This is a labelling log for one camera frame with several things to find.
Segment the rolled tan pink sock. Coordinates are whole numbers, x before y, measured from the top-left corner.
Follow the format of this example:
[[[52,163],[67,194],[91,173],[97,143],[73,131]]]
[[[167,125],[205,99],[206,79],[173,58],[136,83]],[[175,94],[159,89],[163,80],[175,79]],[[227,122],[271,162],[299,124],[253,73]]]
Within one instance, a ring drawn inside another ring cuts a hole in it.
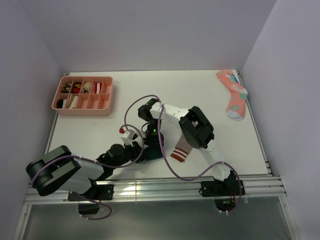
[[[92,88],[92,83],[91,82],[86,82],[83,85],[81,92],[83,94],[89,94],[91,92],[91,88]]]

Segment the rolled dark red sock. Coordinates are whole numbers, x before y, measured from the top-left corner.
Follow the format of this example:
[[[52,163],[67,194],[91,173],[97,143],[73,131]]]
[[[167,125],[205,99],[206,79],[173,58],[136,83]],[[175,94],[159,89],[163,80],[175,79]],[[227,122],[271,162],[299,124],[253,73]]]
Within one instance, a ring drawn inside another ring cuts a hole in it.
[[[75,82],[72,86],[71,93],[72,94],[79,94],[81,91],[81,86],[82,86],[81,82]]]

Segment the aluminium rail frame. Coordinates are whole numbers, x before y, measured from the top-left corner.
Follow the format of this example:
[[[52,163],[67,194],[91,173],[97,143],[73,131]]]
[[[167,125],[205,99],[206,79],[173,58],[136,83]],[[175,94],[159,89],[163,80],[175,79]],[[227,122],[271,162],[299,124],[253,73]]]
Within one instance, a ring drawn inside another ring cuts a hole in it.
[[[65,143],[92,158],[117,142],[117,127],[136,99],[155,94],[170,105],[199,106],[212,121],[217,145],[232,149],[226,161],[245,182],[246,195],[234,213],[222,215],[213,197],[199,194],[201,182],[175,178],[163,160],[118,171],[110,201],[112,216],[80,218],[65,191],[41,197],[29,188],[14,233],[16,240],[299,240],[283,182],[272,173],[252,111],[242,121],[225,114],[228,90],[215,70],[85,72],[113,78],[108,117],[56,115],[46,146]]]

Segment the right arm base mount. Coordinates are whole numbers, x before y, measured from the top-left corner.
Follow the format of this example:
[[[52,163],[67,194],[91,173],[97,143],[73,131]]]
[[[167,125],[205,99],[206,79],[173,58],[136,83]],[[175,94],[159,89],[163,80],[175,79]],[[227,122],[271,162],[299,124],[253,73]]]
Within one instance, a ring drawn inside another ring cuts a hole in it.
[[[230,184],[227,181],[210,180],[202,181],[200,183],[200,189],[198,193],[202,197],[225,197],[218,200],[214,200],[214,204],[218,210],[223,212],[231,211],[237,205],[236,198],[245,195],[245,188],[243,181],[239,182],[237,179],[231,180]]]

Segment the dark green patterned sock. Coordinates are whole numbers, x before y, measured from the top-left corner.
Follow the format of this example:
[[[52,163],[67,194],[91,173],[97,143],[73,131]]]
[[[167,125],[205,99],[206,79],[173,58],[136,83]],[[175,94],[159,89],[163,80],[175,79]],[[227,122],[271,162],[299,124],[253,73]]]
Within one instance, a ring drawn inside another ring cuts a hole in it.
[[[146,153],[146,161],[153,161],[163,158],[162,152],[159,149],[154,149],[148,146],[144,151]]]

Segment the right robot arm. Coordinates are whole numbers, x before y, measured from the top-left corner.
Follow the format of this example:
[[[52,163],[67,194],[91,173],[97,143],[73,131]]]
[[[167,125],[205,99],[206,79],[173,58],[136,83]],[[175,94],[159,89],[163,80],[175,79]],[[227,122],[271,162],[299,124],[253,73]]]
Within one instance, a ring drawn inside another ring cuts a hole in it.
[[[146,136],[151,135],[156,139],[157,148],[162,154],[165,164],[175,177],[185,182],[191,182],[199,179],[209,170],[217,168],[213,172],[213,180],[216,182],[216,189],[220,194],[229,194],[234,188],[234,183],[237,183],[239,189],[242,190],[237,171],[225,162],[224,158],[215,150],[214,127],[199,107],[180,108],[164,104],[157,98],[152,98],[138,109],[138,117],[149,125],[154,124],[151,130],[147,131]],[[162,121],[180,127],[184,142],[189,147],[199,150],[209,163],[209,167],[195,177],[179,176],[170,166],[164,151],[164,141],[161,133]]]

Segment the rolled beige sock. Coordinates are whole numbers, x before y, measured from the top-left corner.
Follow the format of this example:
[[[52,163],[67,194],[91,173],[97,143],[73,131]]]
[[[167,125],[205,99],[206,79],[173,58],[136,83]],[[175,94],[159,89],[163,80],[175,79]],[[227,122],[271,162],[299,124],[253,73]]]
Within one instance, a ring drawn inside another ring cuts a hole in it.
[[[79,96],[71,94],[69,98],[69,109],[75,109],[78,103]]]

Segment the rolled black white sock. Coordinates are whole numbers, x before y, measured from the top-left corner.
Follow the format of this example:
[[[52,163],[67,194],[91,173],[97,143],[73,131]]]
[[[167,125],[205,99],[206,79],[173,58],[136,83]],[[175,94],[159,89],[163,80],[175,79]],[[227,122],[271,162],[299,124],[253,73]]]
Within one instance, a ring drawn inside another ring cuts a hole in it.
[[[59,99],[56,103],[56,108],[57,109],[64,109],[67,104],[67,99]]]

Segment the pink patterned sock pair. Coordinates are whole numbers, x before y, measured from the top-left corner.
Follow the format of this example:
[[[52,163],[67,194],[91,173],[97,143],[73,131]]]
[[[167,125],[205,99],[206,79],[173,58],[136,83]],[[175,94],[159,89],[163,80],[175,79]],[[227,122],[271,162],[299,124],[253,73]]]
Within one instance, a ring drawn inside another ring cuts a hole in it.
[[[230,100],[226,114],[235,121],[241,121],[246,115],[248,91],[240,84],[231,70],[220,70],[216,74],[221,83],[230,91]]]

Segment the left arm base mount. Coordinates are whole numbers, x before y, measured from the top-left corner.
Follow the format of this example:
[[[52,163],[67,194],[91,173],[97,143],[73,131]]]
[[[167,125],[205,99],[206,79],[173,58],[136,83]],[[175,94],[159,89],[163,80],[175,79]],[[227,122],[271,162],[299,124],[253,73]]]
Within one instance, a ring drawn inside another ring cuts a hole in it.
[[[110,201],[113,199],[114,185],[113,184],[99,184],[91,187],[86,193],[69,192],[67,200],[69,202],[78,202],[78,213],[82,217],[89,220],[100,220],[111,215],[111,207],[103,201]],[[109,213],[104,217],[93,217],[102,208],[108,209]]]

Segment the rolled brown black sock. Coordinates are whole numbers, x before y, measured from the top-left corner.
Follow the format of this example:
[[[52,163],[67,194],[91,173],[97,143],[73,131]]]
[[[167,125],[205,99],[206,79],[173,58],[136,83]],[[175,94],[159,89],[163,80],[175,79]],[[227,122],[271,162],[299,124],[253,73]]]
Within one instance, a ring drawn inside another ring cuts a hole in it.
[[[62,93],[62,94],[68,94],[68,93],[70,92],[71,86],[72,86],[71,83],[65,83],[65,84],[62,86],[60,93]]]

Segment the rolled red white sock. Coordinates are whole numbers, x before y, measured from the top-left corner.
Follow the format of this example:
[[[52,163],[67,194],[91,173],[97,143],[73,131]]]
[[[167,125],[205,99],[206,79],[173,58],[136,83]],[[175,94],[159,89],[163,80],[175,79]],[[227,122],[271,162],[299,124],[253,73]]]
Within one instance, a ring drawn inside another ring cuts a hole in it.
[[[101,87],[102,87],[102,83],[100,83],[100,82],[95,82],[95,83],[94,83],[93,93],[94,93],[94,94],[100,94],[100,92],[101,92]]]

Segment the pink divided organizer tray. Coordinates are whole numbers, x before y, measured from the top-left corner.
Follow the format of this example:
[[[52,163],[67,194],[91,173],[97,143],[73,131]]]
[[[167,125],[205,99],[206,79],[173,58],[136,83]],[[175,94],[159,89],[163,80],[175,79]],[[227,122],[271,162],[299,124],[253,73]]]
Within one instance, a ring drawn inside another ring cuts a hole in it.
[[[73,84],[80,82],[80,93],[71,93]],[[82,93],[83,85],[91,82],[90,93]],[[69,93],[61,93],[64,84],[71,83]],[[95,83],[102,83],[100,94],[94,94]],[[107,117],[112,111],[114,81],[110,76],[64,76],[60,79],[51,108],[61,116],[79,116],[79,117]],[[76,108],[69,109],[70,95],[78,95]],[[67,99],[65,108],[58,109],[57,101]]]

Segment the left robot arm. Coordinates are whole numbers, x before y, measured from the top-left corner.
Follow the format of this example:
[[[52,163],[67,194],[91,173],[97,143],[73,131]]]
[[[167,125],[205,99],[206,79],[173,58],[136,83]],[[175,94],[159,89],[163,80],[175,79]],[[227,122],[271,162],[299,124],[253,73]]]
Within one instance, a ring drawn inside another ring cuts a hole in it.
[[[40,196],[64,190],[91,200],[98,193],[97,181],[104,181],[112,176],[115,169],[140,163],[147,156],[136,141],[132,145],[113,144],[94,160],[76,156],[67,146],[61,145],[29,163],[26,172],[31,186]]]

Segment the taupe sock red striped cuff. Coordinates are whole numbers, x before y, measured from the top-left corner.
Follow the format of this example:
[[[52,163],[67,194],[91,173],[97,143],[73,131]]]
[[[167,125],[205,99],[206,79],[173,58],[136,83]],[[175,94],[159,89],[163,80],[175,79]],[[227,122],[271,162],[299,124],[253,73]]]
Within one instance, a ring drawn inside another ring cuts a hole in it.
[[[182,133],[170,156],[180,163],[183,163],[187,159],[192,149],[193,147],[187,142],[184,134]]]

